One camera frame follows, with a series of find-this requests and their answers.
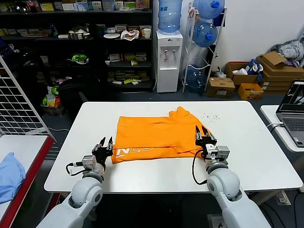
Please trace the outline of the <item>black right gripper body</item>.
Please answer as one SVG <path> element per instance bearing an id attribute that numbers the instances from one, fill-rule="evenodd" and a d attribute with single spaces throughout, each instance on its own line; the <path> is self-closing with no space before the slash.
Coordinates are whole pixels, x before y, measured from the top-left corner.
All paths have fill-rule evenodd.
<path id="1" fill-rule="evenodd" d="M 200 156 L 202 157 L 203 160 L 205 160 L 207 158 L 207 144 L 212 144 L 213 146 L 215 146 L 217 144 L 217 140 L 216 139 L 212 139 L 210 137 L 202 137 L 202 139 L 196 139 L 195 140 L 195 144 L 199 147 L 201 147 L 201 149 L 199 149 L 196 154 L 200 154 Z"/>

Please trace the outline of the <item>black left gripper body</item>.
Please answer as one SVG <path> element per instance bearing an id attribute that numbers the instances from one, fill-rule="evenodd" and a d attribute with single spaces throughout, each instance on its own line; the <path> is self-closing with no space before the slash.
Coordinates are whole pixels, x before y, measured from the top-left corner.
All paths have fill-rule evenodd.
<path id="1" fill-rule="evenodd" d="M 112 152 L 94 152 L 97 163 L 101 164 L 103 167 L 106 166 L 105 161 L 107 157 L 111 157 L 112 155 Z"/>

